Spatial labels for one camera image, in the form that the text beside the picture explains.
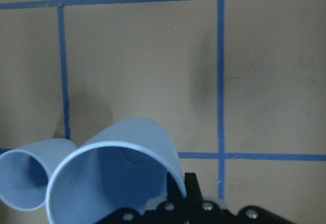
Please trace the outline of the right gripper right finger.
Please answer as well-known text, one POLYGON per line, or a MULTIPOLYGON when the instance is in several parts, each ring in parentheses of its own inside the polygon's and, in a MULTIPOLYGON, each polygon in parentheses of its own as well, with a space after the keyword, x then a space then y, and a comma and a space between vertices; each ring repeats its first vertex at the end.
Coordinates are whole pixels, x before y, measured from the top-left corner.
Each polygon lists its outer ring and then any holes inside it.
POLYGON ((184 183, 189 204, 199 204, 203 202, 199 182, 195 173, 185 173, 184 183))

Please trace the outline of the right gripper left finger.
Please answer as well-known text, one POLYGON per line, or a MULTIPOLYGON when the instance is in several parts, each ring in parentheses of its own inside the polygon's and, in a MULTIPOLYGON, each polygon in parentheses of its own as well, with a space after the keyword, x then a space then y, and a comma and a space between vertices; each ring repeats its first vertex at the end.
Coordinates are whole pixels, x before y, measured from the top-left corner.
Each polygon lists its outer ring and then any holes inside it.
POLYGON ((171 173, 167 173, 167 201, 175 205, 184 205, 184 197, 171 173))

